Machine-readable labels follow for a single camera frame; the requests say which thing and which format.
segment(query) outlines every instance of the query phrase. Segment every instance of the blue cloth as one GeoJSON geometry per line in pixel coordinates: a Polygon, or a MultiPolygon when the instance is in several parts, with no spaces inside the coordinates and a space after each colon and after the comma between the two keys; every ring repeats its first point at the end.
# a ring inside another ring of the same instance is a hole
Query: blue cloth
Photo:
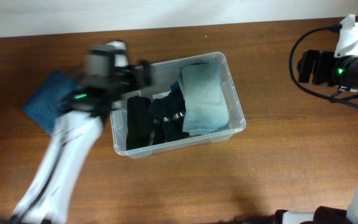
{"type": "Polygon", "coordinates": [[[216,60],[182,69],[179,85],[186,105],[183,132],[195,135],[230,129],[221,82],[221,69],[216,60]]]}
{"type": "Polygon", "coordinates": [[[179,82],[175,82],[171,85],[171,91],[180,90],[179,82]]]}
{"type": "Polygon", "coordinates": [[[22,111],[51,136],[55,119],[60,116],[58,110],[60,100],[72,90],[81,87],[62,72],[52,72],[24,104],[22,111]]]}

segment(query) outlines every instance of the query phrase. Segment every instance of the light blue cloth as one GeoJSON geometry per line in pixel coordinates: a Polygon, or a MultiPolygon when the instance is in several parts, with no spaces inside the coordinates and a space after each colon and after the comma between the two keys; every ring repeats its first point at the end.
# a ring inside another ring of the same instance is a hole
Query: light blue cloth
{"type": "Polygon", "coordinates": [[[217,61],[184,67],[178,82],[186,105],[183,132],[196,135],[230,129],[217,61]]]}

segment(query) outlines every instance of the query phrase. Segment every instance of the wooden table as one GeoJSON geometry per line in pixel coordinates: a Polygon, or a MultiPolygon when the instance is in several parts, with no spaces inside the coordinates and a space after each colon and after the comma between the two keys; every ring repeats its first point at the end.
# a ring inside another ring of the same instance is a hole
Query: wooden table
{"type": "MultiPolygon", "coordinates": [[[[71,69],[90,45],[114,39],[127,41],[133,62],[224,53],[247,127],[228,141],[132,160],[115,153],[107,123],[77,181],[68,223],[211,223],[278,209],[347,208],[358,179],[358,111],[303,93],[288,73],[295,41],[339,21],[0,39],[0,212],[12,212],[50,140],[21,106],[50,72],[71,69]]],[[[334,50],[336,43],[337,34],[315,34],[295,60],[306,49],[334,50]]]]}

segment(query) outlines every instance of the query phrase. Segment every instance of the folded cloth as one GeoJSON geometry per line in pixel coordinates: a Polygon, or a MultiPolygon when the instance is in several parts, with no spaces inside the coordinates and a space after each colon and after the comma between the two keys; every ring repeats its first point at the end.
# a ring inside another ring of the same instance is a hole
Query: folded cloth
{"type": "Polygon", "coordinates": [[[127,100],[127,150],[164,143],[161,122],[149,113],[150,99],[134,96],[127,100]]]}
{"type": "Polygon", "coordinates": [[[51,136],[55,120],[61,115],[60,101],[72,90],[81,87],[64,73],[52,72],[24,104],[22,111],[51,136]]]}
{"type": "Polygon", "coordinates": [[[171,91],[168,96],[155,99],[149,106],[150,114],[162,120],[162,130],[168,142],[189,136],[189,133],[182,131],[185,111],[185,101],[180,90],[171,91]]]}
{"type": "Polygon", "coordinates": [[[230,116],[221,88],[218,63],[182,69],[179,85],[186,102],[183,131],[190,135],[230,129],[230,116]]]}

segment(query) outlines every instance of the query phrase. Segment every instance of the clear plastic bin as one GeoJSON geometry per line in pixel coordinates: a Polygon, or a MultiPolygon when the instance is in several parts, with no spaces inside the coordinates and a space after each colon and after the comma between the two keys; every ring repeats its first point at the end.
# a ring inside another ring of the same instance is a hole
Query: clear plastic bin
{"type": "Polygon", "coordinates": [[[231,138],[233,134],[236,134],[246,128],[246,119],[242,112],[236,89],[234,88],[226,57],[221,52],[209,53],[179,60],[172,60],[169,62],[155,63],[152,65],[152,76],[152,79],[155,80],[158,85],[144,88],[142,90],[124,95],[122,97],[122,100],[120,102],[117,102],[117,104],[119,105],[116,105],[119,106],[121,109],[112,111],[110,114],[114,149],[119,155],[129,156],[135,159],[143,156],[149,156],[156,152],[178,149],[181,147],[192,146],[205,142],[217,142],[227,140],[231,138]],[[127,99],[132,96],[145,96],[152,99],[152,95],[154,94],[170,91],[170,85],[178,80],[181,69],[184,66],[193,65],[195,63],[205,63],[207,60],[211,60],[212,58],[216,58],[221,66],[221,87],[224,94],[224,98],[226,100],[227,107],[229,109],[231,129],[216,132],[213,134],[188,137],[186,139],[181,139],[178,141],[166,142],[163,144],[147,146],[127,151],[127,99]]]}

